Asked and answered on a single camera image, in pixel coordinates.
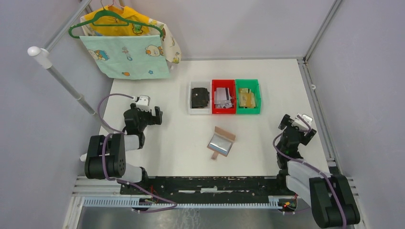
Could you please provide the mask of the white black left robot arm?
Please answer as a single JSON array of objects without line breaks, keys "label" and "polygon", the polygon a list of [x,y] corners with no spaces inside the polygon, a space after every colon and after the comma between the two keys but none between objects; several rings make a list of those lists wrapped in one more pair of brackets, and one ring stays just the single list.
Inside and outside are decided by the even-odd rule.
[{"label": "white black left robot arm", "polygon": [[94,135],[90,137],[88,151],[82,155],[84,172],[88,179],[118,179],[132,182],[132,188],[138,194],[149,191],[150,181],[143,167],[130,165],[126,161],[126,152],[142,149],[145,144],[144,130],[149,125],[161,125],[163,112],[155,106],[142,111],[135,104],[124,112],[124,133],[110,137]]}]

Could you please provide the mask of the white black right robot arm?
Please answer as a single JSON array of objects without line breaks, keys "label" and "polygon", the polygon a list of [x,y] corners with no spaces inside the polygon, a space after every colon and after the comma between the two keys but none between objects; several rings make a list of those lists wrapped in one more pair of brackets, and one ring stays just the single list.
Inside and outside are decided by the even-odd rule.
[{"label": "white black right robot arm", "polygon": [[280,169],[276,189],[282,195],[293,191],[301,197],[322,229],[358,224],[361,215],[348,178],[316,168],[298,150],[317,133],[311,126],[312,121],[306,114],[297,114],[294,118],[285,114],[280,121],[278,128],[282,132],[272,142]]}]

